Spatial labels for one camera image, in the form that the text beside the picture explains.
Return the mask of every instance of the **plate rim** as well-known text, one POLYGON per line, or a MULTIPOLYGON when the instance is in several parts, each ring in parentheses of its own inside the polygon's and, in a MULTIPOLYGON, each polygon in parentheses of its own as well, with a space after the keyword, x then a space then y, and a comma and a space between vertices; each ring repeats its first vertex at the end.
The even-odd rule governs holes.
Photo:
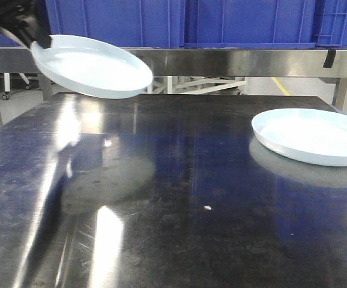
POLYGON ((322 166, 338 166, 338 167, 345 167, 347 166, 347 156, 340 156, 340 155, 330 155, 330 154, 319 154, 314 152, 308 152, 304 150, 295 149, 286 145, 278 144, 277 142, 268 139, 267 137, 263 136, 260 131, 257 128, 256 122, 258 122, 258 119, 260 117, 263 117, 266 113, 276 113, 279 112, 279 110, 282 111, 293 111, 295 114, 296 111, 313 111, 316 115, 319 114, 325 114, 329 113, 330 115, 334 115, 334 117, 341 117, 347 119, 347 115, 338 113, 338 112, 332 112, 327 110, 320 110, 320 109, 308 109, 308 108, 280 108, 280 109, 271 109, 266 110, 264 112, 258 113, 255 115, 251 121, 251 125, 254 131, 254 134, 256 138, 268 149, 283 155, 285 157, 295 159, 301 162, 310 163, 310 164, 317 164, 322 166))
POLYGON ((78 93, 82 93, 85 95, 93 96, 93 97, 98 97, 98 98, 108 98, 108 99, 122 99, 122 98, 130 98, 133 96, 136 96, 137 94, 140 94, 153 80, 153 74, 151 69, 144 63, 141 59, 136 57, 135 55, 129 53, 128 51, 125 51, 124 49, 114 46, 112 44, 88 38, 88 37, 81 37, 77 35, 65 35, 65 34, 55 34, 51 35, 53 40, 76 40, 76 41, 81 41, 81 42, 90 42, 91 44, 97 43, 100 46, 106 46, 110 49, 113 49, 114 52, 122 53, 123 55, 134 59, 139 65, 143 66, 145 71, 148 72, 147 79, 149 83, 146 83, 145 86, 137 88, 137 89, 104 89, 100 88, 98 86, 94 85, 89 85, 89 84, 83 84, 80 83, 76 80, 70 79, 68 77, 63 76, 62 74, 57 73, 56 71, 52 70, 49 68, 45 63, 39 59, 41 55, 39 52, 41 51, 41 47, 39 44, 35 41, 31 44, 30 52, 31 55, 34 59, 34 62, 37 66, 37 68, 49 79, 53 80, 56 83, 60 83, 60 85, 65 86, 68 89, 71 89, 72 91, 76 91, 78 93))

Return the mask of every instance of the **metal shelf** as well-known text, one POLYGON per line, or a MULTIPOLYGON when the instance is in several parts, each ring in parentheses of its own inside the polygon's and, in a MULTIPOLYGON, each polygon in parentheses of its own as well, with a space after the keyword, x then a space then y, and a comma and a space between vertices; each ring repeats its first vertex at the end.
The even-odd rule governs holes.
MULTIPOLYGON (((347 77, 347 50, 143 49, 126 48, 156 76, 347 77)), ((39 73, 26 48, 0 48, 0 73, 39 73)))

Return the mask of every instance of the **black table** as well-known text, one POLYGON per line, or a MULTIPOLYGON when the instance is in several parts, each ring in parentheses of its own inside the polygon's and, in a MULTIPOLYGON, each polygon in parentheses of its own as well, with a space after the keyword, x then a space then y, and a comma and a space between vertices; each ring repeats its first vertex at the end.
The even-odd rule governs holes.
POLYGON ((316 97, 58 94, 0 128, 0 287, 347 287, 347 167, 281 157, 316 97))

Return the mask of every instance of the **yellow floor line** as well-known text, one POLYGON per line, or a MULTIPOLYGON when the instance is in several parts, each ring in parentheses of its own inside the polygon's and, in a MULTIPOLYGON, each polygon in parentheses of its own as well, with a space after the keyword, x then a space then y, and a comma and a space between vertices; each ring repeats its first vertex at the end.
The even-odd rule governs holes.
POLYGON ((284 86, 280 83, 280 81, 278 80, 278 78, 272 77, 271 79, 275 82, 276 86, 277 86, 280 90, 282 90, 282 92, 283 92, 284 95, 286 95, 286 96, 291 96, 291 94, 288 92, 288 90, 287 90, 286 88, 284 88, 284 86))

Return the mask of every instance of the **white plastic tray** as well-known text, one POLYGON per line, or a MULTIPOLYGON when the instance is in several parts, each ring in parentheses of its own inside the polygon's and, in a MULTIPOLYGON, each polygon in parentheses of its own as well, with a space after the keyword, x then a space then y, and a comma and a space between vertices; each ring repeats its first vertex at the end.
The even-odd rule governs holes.
POLYGON ((38 69, 52 81, 86 95, 128 98, 152 82, 149 67, 116 46, 73 35, 52 35, 52 46, 37 42, 31 53, 38 69))
POLYGON ((276 109, 252 119, 258 140, 280 155, 324 166, 347 166, 347 115, 276 109))

